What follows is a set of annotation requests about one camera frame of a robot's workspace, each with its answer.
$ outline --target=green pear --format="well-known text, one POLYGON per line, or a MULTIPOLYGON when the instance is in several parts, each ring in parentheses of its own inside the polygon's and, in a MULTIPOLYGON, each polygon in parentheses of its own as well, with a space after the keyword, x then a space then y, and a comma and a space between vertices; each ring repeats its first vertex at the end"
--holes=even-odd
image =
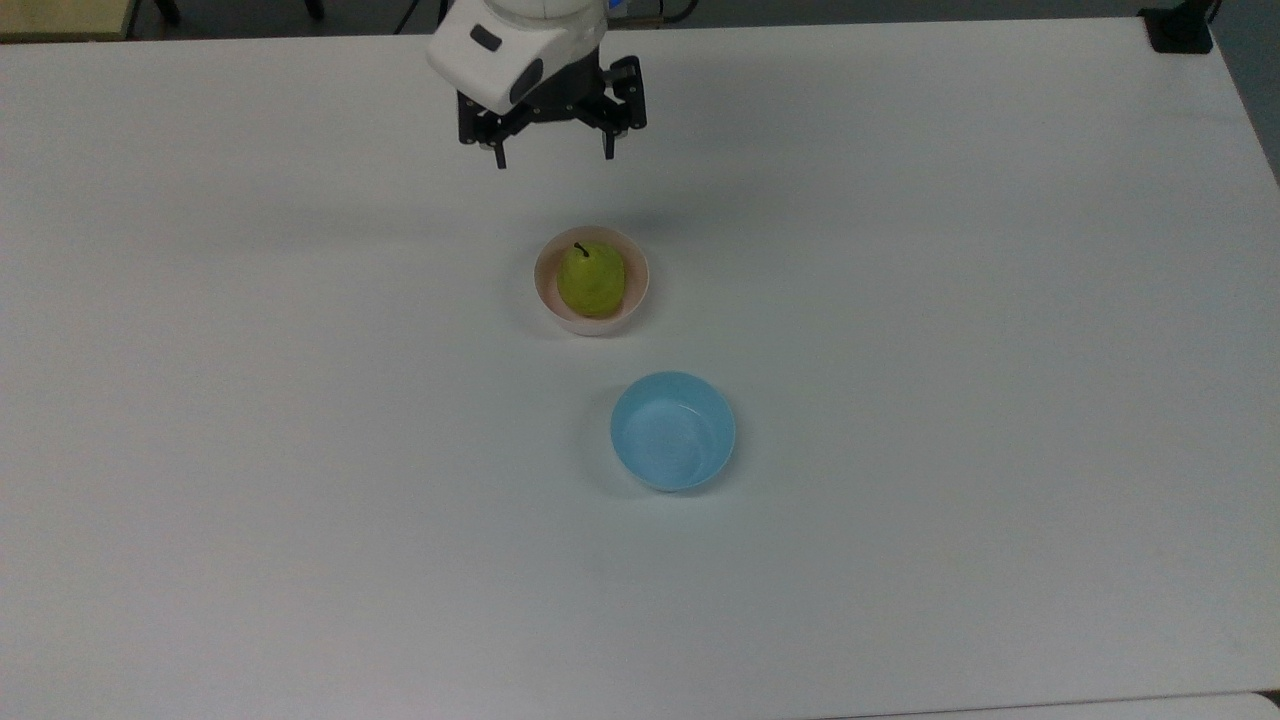
POLYGON ((600 242, 575 242, 561 259, 556 288, 564 305, 579 315, 609 315, 622 304, 626 288, 622 255, 600 242))

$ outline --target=blue bowl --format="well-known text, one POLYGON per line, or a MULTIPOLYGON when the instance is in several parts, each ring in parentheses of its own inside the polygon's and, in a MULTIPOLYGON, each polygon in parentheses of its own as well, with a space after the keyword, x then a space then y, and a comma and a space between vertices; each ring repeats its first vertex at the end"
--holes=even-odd
POLYGON ((613 406, 613 451, 632 475, 663 492, 698 487, 733 452, 733 411, 716 388, 689 373, 655 373, 613 406))

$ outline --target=black clamp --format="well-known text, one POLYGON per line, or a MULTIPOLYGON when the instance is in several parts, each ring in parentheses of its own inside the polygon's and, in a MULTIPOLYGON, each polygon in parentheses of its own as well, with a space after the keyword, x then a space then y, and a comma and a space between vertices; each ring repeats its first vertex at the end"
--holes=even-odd
POLYGON ((1187 0, 1170 9, 1147 8, 1138 10, 1147 23, 1147 37, 1156 53, 1178 55, 1207 55, 1213 49, 1208 23, 1213 22, 1222 0, 1187 0))
POLYGON ((534 123, 580 120, 603 135, 604 158, 613 159, 613 145, 627 131, 648 124, 640 59, 628 55, 600 68, 600 51, 566 65, 499 115, 466 95, 458 94, 458 140, 494 151, 498 168, 507 167, 503 143, 534 123), (605 95, 611 90, 614 97, 605 95))

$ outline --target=table surface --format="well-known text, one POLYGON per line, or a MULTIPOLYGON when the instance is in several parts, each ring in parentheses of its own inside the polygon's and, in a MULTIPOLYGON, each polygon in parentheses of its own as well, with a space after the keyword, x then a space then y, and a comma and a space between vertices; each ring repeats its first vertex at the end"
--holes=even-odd
POLYGON ((0 47, 23 717, 801 719, 1280 687, 1280 192, 1137 19, 614 33, 456 141, 422 38, 0 47), (614 338, 531 282, 631 234, 614 338), (705 377, 726 473, 607 421, 705 377))
MULTIPOLYGON (((882 715, 909 720, 919 715, 882 715)), ((929 720, 1277 720, 1280 708, 1257 694, 1092 702, 928 715, 929 720)))
POLYGON ((0 40, 123 40, 137 0, 4 0, 0 40))

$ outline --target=empty bowl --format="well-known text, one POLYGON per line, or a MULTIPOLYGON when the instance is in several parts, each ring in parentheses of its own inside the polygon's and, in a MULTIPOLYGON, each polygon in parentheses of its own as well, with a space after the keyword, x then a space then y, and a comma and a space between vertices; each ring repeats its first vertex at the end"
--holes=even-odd
POLYGON ((618 397, 609 434, 640 482, 663 492, 690 489, 714 478, 733 452, 733 411, 701 378, 655 373, 618 397))
POLYGON ((585 225, 559 233, 543 247, 534 264, 534 284, 538 287, 538 297, 541 299, 543 305, 547 306, 559 327, 571 333, 585 336, 609 334, 626 324, 649 291, 649 263, 630 237, 609 228, 585 225), (556 287, 556 273, 559 272, 564 252, 573 247, 575 242, 603 242, 622 255, 626 288, 622 291, 622 304, 609 315, 603 318, 579 315, 570 310, 559 296, 559 290, 556 287))

